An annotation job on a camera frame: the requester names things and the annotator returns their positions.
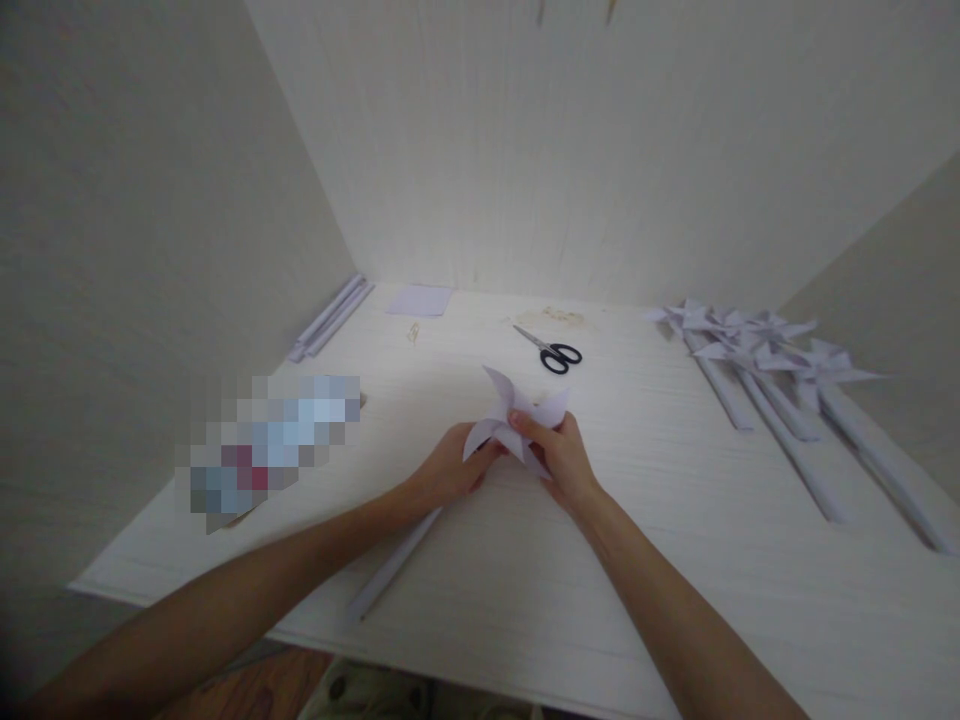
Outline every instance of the forearm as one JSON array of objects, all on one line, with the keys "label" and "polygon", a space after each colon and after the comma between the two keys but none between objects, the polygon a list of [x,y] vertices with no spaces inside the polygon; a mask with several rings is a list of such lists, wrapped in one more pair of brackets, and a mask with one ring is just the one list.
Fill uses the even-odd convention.
[{"label": "forearm", "polygon": [[685,718],[806,715],[727,622],[605,493],[574,519]]},{"label": "forearm", "polygon": [[230,662],[354,558],[415,520],[403,493],[395,488],[201,575],[76,660],[38,693],[27,714],[149,716]]}]

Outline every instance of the hand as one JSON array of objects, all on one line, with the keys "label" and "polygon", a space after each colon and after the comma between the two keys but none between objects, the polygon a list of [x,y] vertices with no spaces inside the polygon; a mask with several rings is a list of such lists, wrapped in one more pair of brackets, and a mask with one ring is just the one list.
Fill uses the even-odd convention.
[{"label": "hand", "polygon": [[552,480],[540,478],[540,482],[570,515],[575,515],[584,502],[602,492],[573,413],[564,415],[555,430],[519,410],[512,410],[509,420],[514,430],[533,440],[530,449],[553,475]]},{"label": "hand", "polygon": [[463,445],[473,423],[458,423],[447,430],[423,464],[400,488],[417,515],[469,495],[483,483],[484,474],[493,461],[507,453],[496,440],[488,440],[466,460]]}]

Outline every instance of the white paper pinwheel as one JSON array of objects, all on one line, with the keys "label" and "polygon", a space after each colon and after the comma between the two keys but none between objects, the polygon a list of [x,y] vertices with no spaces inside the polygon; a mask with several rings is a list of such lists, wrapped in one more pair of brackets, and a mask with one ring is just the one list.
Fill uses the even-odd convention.
[{"label": "white paper pinwheel", "polygon": [[644,318],[650,322],[666,322],[677,335],[682,335],[684,330],[712,330],[713,323],[707,318],[709,311],[703,303],[687,298],[683,305],[657,308]]},{"label": "white paper pinwheel", "polygon": [[877,380],[883,377],[876,373],[853,367],[850,353],[839,345],[811,338],[810,352],[783,349],[772,352],[761,348],[756,354],[760,370],[784,370],[793,375],[797,397],[807,407],[820,412],[820,383],[857,382]]},{"label": "white paper pinwheel", "polygon": [[748,350],[754,351],[763,345],[768,345],[772,346],[770,348],[772,352],[776,352],[780,346],[788,344],[793,338],[804,335],[816,327],[816,320],[793,324],[776,313],[763,310],[743,323],[739,337],[741,344]]},{"label": "white paper pinwheel", "polygon": [[530,449],[531,441],[510,427],[507,415],[511,410],[520,410],[529,414],[544,427],[554,428],[563,421],[563,416],[567,411],[567,397],[570,390],[564,390],[553,397],[547,398],[539,405],[534,405],[506,375],[493,368],[488,368],[486,365],[483,366],[483,369],[493,380],[493,385],[500,397],[486,416],[478,421],[470,434],[467,435],[467,441],[463,446],[463,459],[469,458],[477,448],[490,438],[496,438],[530,470],[540,477],[549,478],[550,473],[547,472],[547,469],[537,460],[537,456]]},{"label": "white paper pinwheel", "polygon": [[[648,312],[644,317],[650,322],[669,323],[673,331],[683,338],[691,353],[697,352],[710,342],[707,339],[707,333],[716,334],[718,328],[720,328],[716,320],[710,317],[710,308],[691,298],[684,300],[683,305],[679,307],[657,308]],[[713,363],[697,358],[697,364],[713,391],[717,394],[717,399],[720,400],[720,404],[733,426],[742,432],[752,431],[753,422],[736,397],[730,392],[729,382],[724,380]]]},{"label": "white paper pinwheel", "polygon": [[707,313],[707,321],[712,323],[710,332],[717,337],[736,338],[743,332],[746,319],[734,308],[714,307]]},{"label": "white paper pinwheel", "polygon": [[740,381],[744,383],[744,387],[748,384],[747,378],[744,377],[745,375],[749,375],[755,379],[759,387],[763,390],[764,395],[767,396],[770,404],[777,411],[777,415],[786,423],[787,427],[790,428],[790,432],[792,432],[798,440],[802,440],[803,442],[816,442],[819,440],[820,436],[817,434],[817,431],[767,374],[766,370],[774,368],[761,367],[757,360],[759,357],[777,357],[775,353],[779,345],[774,342],[764,342],[759,348],[748,350],[746,347],[747,342],[749,342],[749,340],[743,334],[735,340],[723,338],[722,341],[710,343],[700,350],[697,350],[694,353],[694,357],[708,360],[726,360],[732,363],[737,374],[740,376]]}]

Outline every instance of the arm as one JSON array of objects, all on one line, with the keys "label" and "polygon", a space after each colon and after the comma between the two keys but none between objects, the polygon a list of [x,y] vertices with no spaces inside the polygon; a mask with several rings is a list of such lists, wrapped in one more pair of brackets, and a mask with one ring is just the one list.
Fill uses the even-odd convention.
[{"label": "arm", "polygon": [[553,475],[541,482],[593,547],[685,718],[807,717],[733,628],[603,491],[573,415],[567,413],[556,430],[517,412],[510,422],[534,441]]},{"label": "arm", "polygon": [[409,479],[326,522],[201,575],[75,660],[23,708],[37,718],[149,718],[239,655],[323,581],[392,532],[472,492],[503,452],[462,462],[452,427]]}]

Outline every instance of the shoe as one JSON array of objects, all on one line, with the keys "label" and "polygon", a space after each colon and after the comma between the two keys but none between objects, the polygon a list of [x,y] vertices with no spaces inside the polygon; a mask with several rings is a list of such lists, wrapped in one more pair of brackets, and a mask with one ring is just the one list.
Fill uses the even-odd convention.
[{"label": "shoe", "polygon": [[335,658],[297,720],[427,720],[430,683],[399,670]]}]

